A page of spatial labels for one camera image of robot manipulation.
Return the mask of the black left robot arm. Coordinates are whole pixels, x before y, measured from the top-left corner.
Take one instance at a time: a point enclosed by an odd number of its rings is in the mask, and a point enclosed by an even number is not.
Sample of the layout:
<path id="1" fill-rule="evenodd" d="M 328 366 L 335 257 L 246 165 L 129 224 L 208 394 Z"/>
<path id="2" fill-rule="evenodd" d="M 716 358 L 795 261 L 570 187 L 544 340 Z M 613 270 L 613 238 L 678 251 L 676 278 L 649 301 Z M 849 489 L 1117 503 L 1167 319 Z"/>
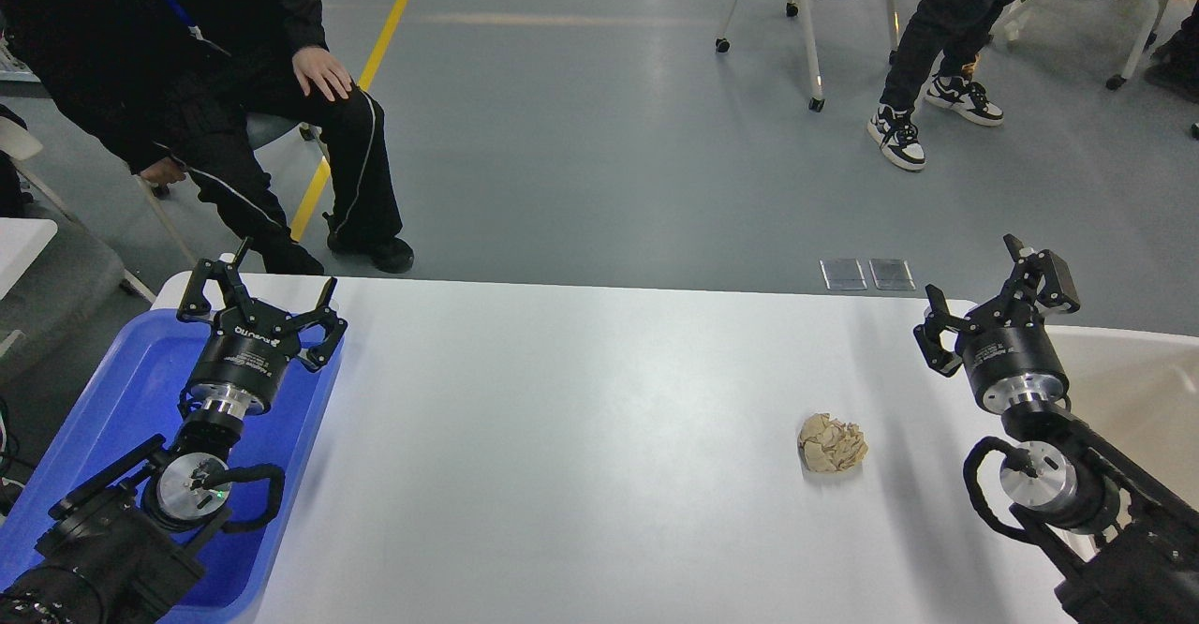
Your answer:
<path id="1" fill-rule="evenodd" d="M 275 560 L 339 364 L 337 281 L 291 312 L 231 260 L 123 329 L 4 524 L 5 623 L 228 620 Z"/>

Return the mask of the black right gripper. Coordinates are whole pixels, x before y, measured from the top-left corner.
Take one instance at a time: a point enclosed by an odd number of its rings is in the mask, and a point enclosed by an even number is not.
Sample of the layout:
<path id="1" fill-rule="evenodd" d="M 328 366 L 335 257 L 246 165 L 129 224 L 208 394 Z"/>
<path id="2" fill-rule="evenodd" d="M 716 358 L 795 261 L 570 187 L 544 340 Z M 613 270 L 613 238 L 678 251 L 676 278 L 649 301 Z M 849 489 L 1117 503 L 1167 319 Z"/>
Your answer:
<path id="1" fill-rule="evenodd" d="M 1000 415 L 1013 406 L 1067 401 L 1070 380 L 1046 334 L 1046 314 L 1072 314 L 1081 300 L 1067 262 L 1054 251 L 1035 250 L 1013 234 L 1002 236 L 1014 262 L 994 306 L 978 306 L 965 318 L 948 308 L 942 290 L 924 286 L 924 322 L 912 328 L 924 364 L 938 376 L 953 377 L 960 367 L 976 406 Z M 942 334 L 959 334 L 954 352 Z"/>

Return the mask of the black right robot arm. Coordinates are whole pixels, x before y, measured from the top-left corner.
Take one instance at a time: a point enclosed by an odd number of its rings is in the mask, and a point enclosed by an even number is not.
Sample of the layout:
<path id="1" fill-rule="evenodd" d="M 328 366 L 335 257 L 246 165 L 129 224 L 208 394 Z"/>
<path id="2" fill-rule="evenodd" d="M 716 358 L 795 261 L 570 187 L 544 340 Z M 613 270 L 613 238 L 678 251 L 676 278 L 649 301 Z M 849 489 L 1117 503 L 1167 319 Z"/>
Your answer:
<path id="1" fill-rule="evenodd" d="M 1046 312 L 1081 306 L 1068 265 L 1012 234 L 1004 244 L 1014 268 L 998 295 L 958 317 L 929 284 L 912 329 L 926 366 L 963 371 L 976 406 L 1001 420 L 1005 437 L 980 439 L 964 461 L 974 512 L 1044 552 L 1071 619 L 1194 623 L 1195 509 L 1073 414 L 1046 334 Z"/>

